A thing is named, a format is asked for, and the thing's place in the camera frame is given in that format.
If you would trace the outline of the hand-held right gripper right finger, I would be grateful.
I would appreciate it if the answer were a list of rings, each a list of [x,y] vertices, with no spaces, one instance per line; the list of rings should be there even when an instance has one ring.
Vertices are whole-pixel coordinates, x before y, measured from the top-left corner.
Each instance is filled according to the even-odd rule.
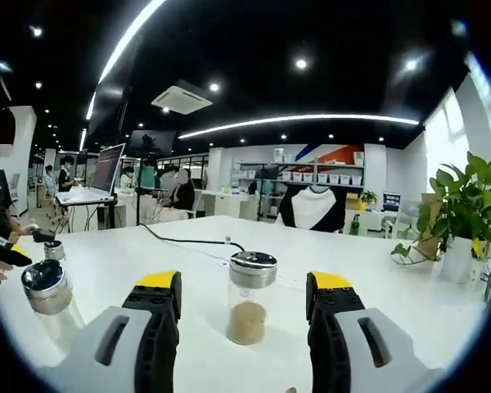
[[[306,319],[314,392],[427,392],[443,372],[422,363],[412,338],[340,275],[307,274]]]

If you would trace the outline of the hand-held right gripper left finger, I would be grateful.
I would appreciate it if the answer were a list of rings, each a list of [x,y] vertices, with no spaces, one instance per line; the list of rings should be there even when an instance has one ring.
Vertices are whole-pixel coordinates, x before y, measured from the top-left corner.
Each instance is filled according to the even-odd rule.
[[[153,273],[81,328],[70,353],[40,375],[57,392],[171,392],[182,275]]]

